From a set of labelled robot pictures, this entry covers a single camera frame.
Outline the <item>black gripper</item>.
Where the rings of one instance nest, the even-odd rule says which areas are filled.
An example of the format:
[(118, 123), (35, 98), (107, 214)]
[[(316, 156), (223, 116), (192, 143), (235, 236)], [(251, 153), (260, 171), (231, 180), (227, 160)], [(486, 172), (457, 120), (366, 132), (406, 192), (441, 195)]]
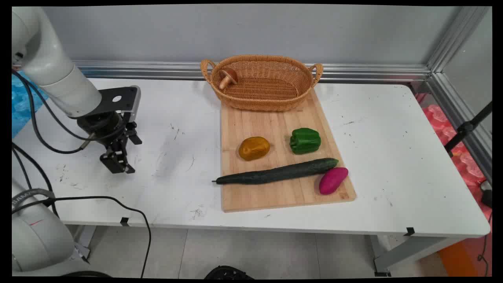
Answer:
[(88, 133), (91, 139), (104, 145), (106, 153), (102, 154), (99, 160), (111, 173), (136, 172), (128, 162), (126, 145), (128, 141), (135, 145), (140, 145), (143, 141), (137, 136), (137, 124), (133, 121), (131, 112), (90, 115), (78, 118), (77, 125)]

